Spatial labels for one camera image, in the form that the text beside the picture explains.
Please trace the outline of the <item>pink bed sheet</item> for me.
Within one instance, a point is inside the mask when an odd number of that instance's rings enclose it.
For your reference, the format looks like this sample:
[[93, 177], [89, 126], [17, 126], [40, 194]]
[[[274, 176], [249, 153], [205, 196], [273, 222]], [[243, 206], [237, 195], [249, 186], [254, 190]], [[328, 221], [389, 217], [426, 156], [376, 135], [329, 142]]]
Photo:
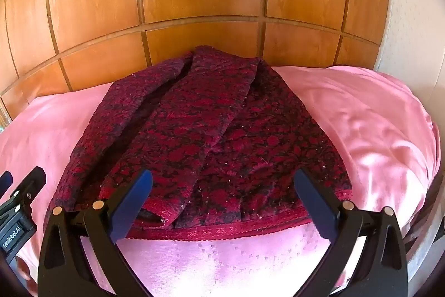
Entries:
[[[348, 66], [285, 66], [278, 73], [329, 136], [365, 210], [390, 206], [406, 225], [441, 165], [436, 124], [408, 86]], [[108, 84], [35, 99], [1, 134], [1, 170], [19, 183], [34, 167], [47, 182], [33, 201], [41, 225], [72, 149]], [[119, 249], [155, 296], [292, 296], [329, 243], [311, 223], [234, 240], [120, 240]]]

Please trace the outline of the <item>wooden panelled headboard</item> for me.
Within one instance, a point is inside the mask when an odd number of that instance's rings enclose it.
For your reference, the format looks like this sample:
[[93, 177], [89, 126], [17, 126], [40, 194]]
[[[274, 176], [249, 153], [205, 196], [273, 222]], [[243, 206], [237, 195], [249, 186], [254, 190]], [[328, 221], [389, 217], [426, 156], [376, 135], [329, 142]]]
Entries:
[[1, 122], [199, 45], [273, 66], [372, 68], [389, 0], [1, 0]]

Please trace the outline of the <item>dark red patterned garment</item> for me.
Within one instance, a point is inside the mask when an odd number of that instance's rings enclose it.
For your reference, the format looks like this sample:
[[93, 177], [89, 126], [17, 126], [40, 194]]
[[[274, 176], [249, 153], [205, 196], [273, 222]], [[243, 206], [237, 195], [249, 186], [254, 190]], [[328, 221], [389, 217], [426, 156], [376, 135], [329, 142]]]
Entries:
[[109, 88], [74, 147], [52, 207], [80, 210], [148, 170], [130, 229], [145, 240], [223, 240], [307, 223], [304, 168], [345, 199], [340, 153], [265, 61], [201, 46]]

